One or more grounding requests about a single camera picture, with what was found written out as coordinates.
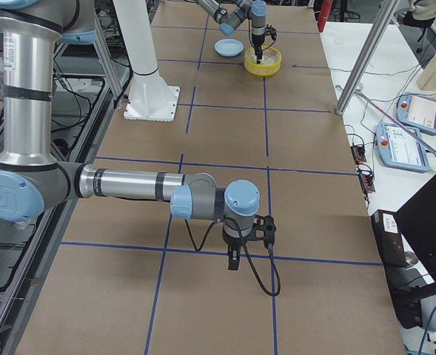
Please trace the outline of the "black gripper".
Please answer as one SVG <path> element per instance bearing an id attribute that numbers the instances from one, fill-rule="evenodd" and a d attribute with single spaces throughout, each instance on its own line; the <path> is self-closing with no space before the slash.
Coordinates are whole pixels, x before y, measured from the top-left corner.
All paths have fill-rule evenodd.
<path id="1" fill-rule="evenodd" d="M 224 234 L 223 239 L 227 244 L 228 270 L 237 271 L 240 264 L 241 247 L 243 243 L 239 237 L 232 237 L 228 234 Z"/>
<path id="2" fill-rule="evenodd" d="M 255 61 L 261 61 L 263 56 L 262 44 L 264 43 L 264 36 L 252 34 L 251 39 L 255 51 Z"/>

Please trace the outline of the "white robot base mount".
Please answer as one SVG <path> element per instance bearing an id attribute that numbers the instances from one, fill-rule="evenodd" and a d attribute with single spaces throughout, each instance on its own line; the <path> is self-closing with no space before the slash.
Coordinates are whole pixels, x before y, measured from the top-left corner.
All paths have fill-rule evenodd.
<path id="1" fill-rule="evenodd" d="M 113 2 L 133 77 L 124 111 L 127 120 L 174 120 L 180 93 L 161 77 L 144 0 Z"/>

